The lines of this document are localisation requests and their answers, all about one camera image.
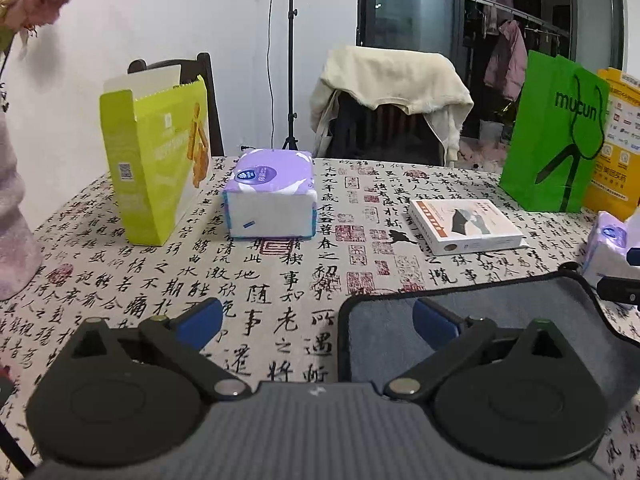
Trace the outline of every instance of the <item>chair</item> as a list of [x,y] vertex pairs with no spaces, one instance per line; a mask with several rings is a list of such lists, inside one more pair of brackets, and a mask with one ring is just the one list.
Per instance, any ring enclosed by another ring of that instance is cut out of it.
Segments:
[[338,104],[325,157],[444,165],[442,144],[422,115],[408,116],[394,105],[370,110],[347,92]]
[[201,52],[196,59],[168,59],[147,65],[143,59],[132,61],[127,73],[142,72],[163,66],[180,65],[180,84],[193,83],[201,75],[207,87],[207,108],[209,115],[209,144],[211,156],[223,156],[225,150],[222,147],[222,134],[220,133],[220,120],[216,107],[216,94],[213,88],[213,72],[211,71],[211,57],[207,52]]

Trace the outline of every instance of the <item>light stand pole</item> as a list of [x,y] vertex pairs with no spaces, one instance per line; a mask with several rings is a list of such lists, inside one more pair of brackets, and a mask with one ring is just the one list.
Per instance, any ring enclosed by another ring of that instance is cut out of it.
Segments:
[[293,0],[289,0],[289,136],[284,141],[282,147],[286,150],[298,149],[298,141],[293,136],[293,121],[298,118],[298,114],[293,112],[293,19],[298,15],[298,10],[293,8]]

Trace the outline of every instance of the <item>vase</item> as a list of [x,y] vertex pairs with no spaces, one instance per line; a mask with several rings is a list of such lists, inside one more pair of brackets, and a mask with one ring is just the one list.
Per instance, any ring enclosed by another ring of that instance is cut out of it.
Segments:
[[24,183],[16,167],[6,117],[0,112],[0,301],[23,290],[42,263],[40,245],[18,209]]

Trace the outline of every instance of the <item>tablecloth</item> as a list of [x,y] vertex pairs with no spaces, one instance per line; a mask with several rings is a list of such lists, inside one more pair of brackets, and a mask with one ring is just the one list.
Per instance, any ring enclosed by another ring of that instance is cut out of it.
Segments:
[[[220,196],[234,164],[232,158],[212,161],[212,179],[160,248],[126,241],[108,176],[37,229],[44,264],[24,291],[0,303],[0,359],[17,381],[0,416],[33,460],[39,456],[25,425],[26,401],[85,317],[130,327],[153,314],[178,316],[214,296],[225,319],[204,353],[217,364],[253,387],[269,380],[334,381],[337,312],[348,296],[551,272],[581,258],[593,222],[590,213],[523,212],[490,173],[316,159],[316,236],[234,241]],[[491,199],[526,232],[531,247],[433,256],[408,218],[412,198]],[[605,311],[617,330],[638,336],[636,312]],[[632,402],[612,422],[596,457],[617,478],[640,478],[639,417]],[[18,476],[8,462],[0,468],[0,478]]]

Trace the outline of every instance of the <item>metal screw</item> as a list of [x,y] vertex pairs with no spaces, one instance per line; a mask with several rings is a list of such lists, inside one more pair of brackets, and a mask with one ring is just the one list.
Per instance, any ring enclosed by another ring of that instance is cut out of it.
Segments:
[[412,395],[420,390],[420,383],[415,379],[400,377],[389,383],[389,389],[395,394]]
[[236,397],[244,392],[245,388],[246,384],[238,379],[222,379],[213,387],[217,394],[225,397]]

